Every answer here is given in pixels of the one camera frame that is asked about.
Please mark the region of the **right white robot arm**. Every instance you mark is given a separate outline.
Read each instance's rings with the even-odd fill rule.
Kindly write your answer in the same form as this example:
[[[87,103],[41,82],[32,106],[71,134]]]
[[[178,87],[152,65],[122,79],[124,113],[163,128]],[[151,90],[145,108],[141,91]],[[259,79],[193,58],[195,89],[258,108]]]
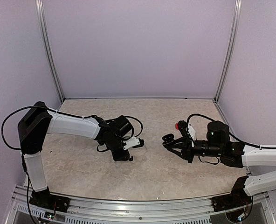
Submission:
[[[221,121],[208,123],[206,140],[197,140],[194,128],[183,120],[177,123],[177,129],[182,136],[178,139],[172,133],[163,136],[163,147],[189,163],[197,156],[216,157],[220,163],[233,168],[276,167],[276,146],[254,145],[239,140],[232,142],[228,125]],[[227,203],[237,207],[246,195],[254,196],[271,190],[276,190],[276,170],[243,176],[236,180]]]

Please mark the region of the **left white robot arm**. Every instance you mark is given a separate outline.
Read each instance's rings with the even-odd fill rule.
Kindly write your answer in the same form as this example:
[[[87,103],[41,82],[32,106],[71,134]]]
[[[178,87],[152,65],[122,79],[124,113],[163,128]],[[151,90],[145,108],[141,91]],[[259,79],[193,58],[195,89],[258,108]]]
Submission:
[[[112,152],[115,161],[130,159],[128,149],[140,144],[134,135],[134,128],[125,116],[104,120],[96,115],[77,116],[46,107],[44,102],[25,107],[27,113],[18,123],[18,135],[26,174],[36,192],[35,198],[43,207],[54,203],[48,193],[43,170],[41,151],[47,134],[58,133],[82,136],[105,145]]]

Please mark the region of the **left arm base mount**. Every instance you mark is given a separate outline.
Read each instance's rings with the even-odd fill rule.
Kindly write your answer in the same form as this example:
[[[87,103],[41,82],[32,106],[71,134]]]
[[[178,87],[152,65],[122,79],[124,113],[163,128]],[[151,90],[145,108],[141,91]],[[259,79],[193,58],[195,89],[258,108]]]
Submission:
[[[51,194],[49,187],[42,191],[33,191],[29,199],[30,204],[66,213],[69,208],[70,198]]]

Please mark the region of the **small black case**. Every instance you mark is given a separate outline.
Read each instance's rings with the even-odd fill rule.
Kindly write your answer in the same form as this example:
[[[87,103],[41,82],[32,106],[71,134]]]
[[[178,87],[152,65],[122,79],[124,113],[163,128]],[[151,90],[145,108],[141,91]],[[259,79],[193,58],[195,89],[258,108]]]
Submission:
[[[174,141],[174,135],[172,133],[166,134],[162,137],[162,140],[163,140],[163,143],[162,143],[163,147],[168,148]]]

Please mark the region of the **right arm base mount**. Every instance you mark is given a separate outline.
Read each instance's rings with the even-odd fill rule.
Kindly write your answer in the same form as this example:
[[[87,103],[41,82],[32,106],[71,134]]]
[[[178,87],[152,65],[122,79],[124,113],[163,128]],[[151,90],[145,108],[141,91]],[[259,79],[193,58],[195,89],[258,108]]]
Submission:
[[[211,201],[214,212],[229,210],[244,206],[246,204],[251,204],[253,202],[253,197],[248,196],[244,190],[245,181],[248,178],[249,176],[239,177],[235,181],[230,193],[212,197]]]

